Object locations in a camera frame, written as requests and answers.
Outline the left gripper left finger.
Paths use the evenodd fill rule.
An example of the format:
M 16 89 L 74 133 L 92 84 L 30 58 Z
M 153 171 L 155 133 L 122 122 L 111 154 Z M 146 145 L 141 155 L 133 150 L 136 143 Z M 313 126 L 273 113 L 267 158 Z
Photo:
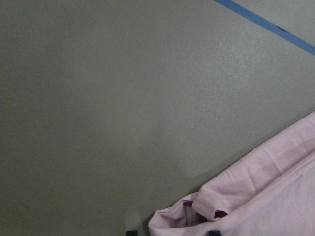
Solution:
M 137 230 L 126 231 L 125 236 L 138 236 L 138 231 Z

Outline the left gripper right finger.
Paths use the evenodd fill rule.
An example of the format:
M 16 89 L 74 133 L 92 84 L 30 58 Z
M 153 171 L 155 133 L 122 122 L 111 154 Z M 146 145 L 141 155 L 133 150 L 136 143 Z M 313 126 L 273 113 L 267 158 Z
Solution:
M 207 232 L 207 236 L 221 236 L 221 232 L 219 230 L 210 230 Z

